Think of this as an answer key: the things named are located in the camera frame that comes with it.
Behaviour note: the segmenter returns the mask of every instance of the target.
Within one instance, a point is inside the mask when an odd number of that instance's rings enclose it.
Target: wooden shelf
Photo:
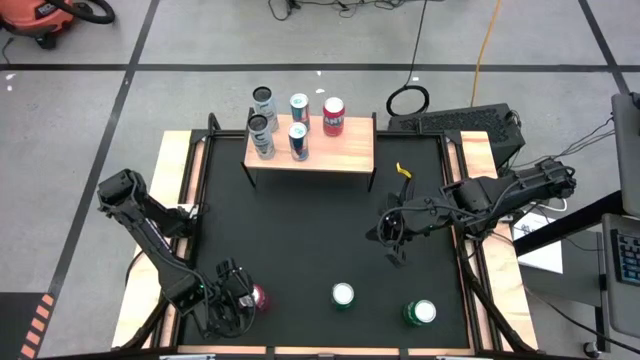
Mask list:
[[[262,160],[256,153],[253,140],[247,141],[244,164],[248,168],[302,171],[338,171],[352,173],[373,172],[374,123],[372,118],[345,117],[340,136],[327,136],[322,130],[322,116],[311,116],[309,158],[296,161],[291,157],[289,126],[291,115],[278,115],[280,124],[273,132],[276,155]]]

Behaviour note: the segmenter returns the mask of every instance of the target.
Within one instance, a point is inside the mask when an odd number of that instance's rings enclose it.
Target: wooden frame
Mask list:
[[[470,177],[490,176],[496,177],[493,165],[493,157],[486,133],[463,132],[462,149],[467,172]],[[185,163],[190,131],[167,131],[164,134],[156,171],[151,185],[151,195],[164,204],[178,203],[178,194],[185,171]],[[195,202],[197,182],[200,177],[201,166],[204,159],[205,146],[200,141],[196,145],[193,156],[193,171],[187,190],[187,202]],[[457,154],[453,144],[449,144],[449,158],[454,180],[460,178],[460,167],[457,162]],[[499,225],[496,232],[511,238],[506,225]],[[183,256],[186,249],[186,241],[178,244],[178,255]],[[487,272],[491,283],[491,291],[496,306],[500,309],[509,324],[518,332],[522,339],[531,347],[537,348],[537,341],[533,329],[533,323],[529,314],[527,299],[524,293],[522,278],[518,267],[517,258],[513,246],[507,244],[498,237],[490,237],[483,243]],[[477,271],[477,264],[472,261],[472,268]],[[142,257],[131,271],[129,285],[125,290],[125,296],[121,308],[120,317],[116,327],[113,346],[126,342],[138,327],[144,322],[147,315],[155,306],[160,288],[157,283],[157,272],[148,259]],[[479,347],[484,350],[493,350],[491,333],[487,314],[477,298],[475,298],[477,324],[480,330]],[[175,309],[171,306],[165,315],[164,327],[160,336],[160,346],[169,346],[173,337],[173,324]],[[469,349],[409,349],[410,356],[473,355],[474,344],[470,338]],[[510,350],[505,341],[502,342],[505,350]],[[336,355],[377,355],[399,356],[397,348],[317,348],[317,347],[275,347],[278,355],[310,355],[310,354],[336,354]],[[216,353],[216,354],[266,354],[266,346],[179,346],[180,353]]]

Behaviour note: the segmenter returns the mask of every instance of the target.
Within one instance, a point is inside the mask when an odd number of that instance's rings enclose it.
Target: red soda can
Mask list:
[[[269,298],[267,298],[267,293],[264,292],[264,289],[257,284],[253,284],[253,301],[256,304],[256,309],[260,311],[267,311],[269,308]]]
[[[344,103],[342,100],[333,97],[324,102],[324,121],[322,128],[328,136],[338,136],[344,129]]]

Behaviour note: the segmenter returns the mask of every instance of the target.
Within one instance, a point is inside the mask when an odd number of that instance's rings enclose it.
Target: gray floor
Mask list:
[[[40,70],[5,70],[0,78],[0,291],[47,291],[98,144],[121,91],[124,71],[46,71],[46,64],[128,64],[150,4],[157,0],[110,0],[118,21],[77,23],[58,48],[43,51],[17,38],[6,51],[14,64],[45,64]],[[276,11],[282,0],[273,0]],[[417,54],[420,64],[475,64],[495,2],[432,2]],[[619,65],[640,64],[640,3],[590,0]],[[165,130],[202,128],[214,111],[224,128],[241,128],[250,92],[268,85],[280,111],[294,92],[309,94],[314,111],[327,96],[343,98],[353,116],[389,119],[387,96],[404,83],[405,71],[371,71],[358,64],[408,64],[421,3],[384,11],[368,5],[351,19],[330,7],[304,6],[285,22],[271,17],[266,0],[159,0],[140,64],[356,64],[353,71],[137,71],[119,117],[100,179],[128,167],[151,181]],[[0,45],[8,38],[0,32]],[[578,0],[504,0],[485,64],[606,65]],[[473,73],[415,72],[431,93],[430,110],[469,104]],[[630,89],[640,74],[625,73]],[[518,163],[562,151],[603,123],[618,92],[608,72],[483,72],[476,105],[506,102],[519,111],[527,146]],[[398,99],[410,111],[418,98]],[[616,190],[615,144],[608,138],[564,158],[577,169],[578,189],[569,212]],[[111,345],[134,243],[92,203],[41,356],[105,351]],[[552,299],[593,326],[592,308]],[[530,298],[542,349],[580,355],[592,337]],[[618,336],[636,346],[638,340]],[[615,350],[616,359],[631,359]]]

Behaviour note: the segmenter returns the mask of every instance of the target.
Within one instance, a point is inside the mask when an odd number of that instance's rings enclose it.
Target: soda can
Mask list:
[[[309,157],[307,127],[303,123],[294,122],[289,126],[289,144],[293,160],[303,161]]]
[[[269,298],[267,294],[264,292],[264,289],[258,285],[253,285],[253,301],[256,305],[256,309],[264,312],[269,308]]]
[[[436,318],[436,307],[431,301],[412,301],[402,307],[402,317],[411,326],[422,326]]]
[[[309,117],[309,98],[305,94],[295,94],[289,100],[293,121],[301,122],[311,131],[311,118]]]
[[[339,283],[333,285],[331,289],[331,302],[337,310],[346,310],[353,305],[355,300],[355,292],[351,285],[347,283]]]
[[[262,160],[272,159],[276,154],[276,148],[273,144],[273,136],[267,118],[264,115],[254,114],[247,121],[247,127],[253,145],[256,146],[258,157]]]
[[[322,128],[325,135],[338,136],[342,134],[344,129],[344,103],[342,100],[336,97],[328,98],[324,102],[322,112],[324,113]]]
[[[271,132],[278,130],[278,111],[271,89],[260,86],[253,90],[253,110],[256,114],[264,115],[267,118]]]

